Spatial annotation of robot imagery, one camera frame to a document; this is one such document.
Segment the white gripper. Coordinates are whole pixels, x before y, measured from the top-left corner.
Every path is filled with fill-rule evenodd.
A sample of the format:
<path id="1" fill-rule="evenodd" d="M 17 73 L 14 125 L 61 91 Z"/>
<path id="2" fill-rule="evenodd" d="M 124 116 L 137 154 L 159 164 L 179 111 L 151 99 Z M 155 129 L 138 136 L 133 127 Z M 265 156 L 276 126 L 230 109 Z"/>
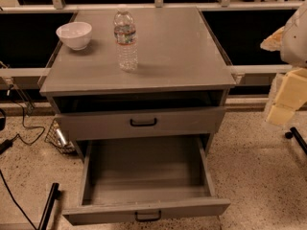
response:
<path id="1" fill-rule="evenodd" d="M 264 39 L 260 48 L 280 51 L 281 59 L 293 66 L 307 67 L 307 0 L 273 34 Z M 281 85 L 272 100 L 266 121 L 283 126 L 295 112 L 307 103 L 307 69 L 296 68 L 282 77 Z"/>

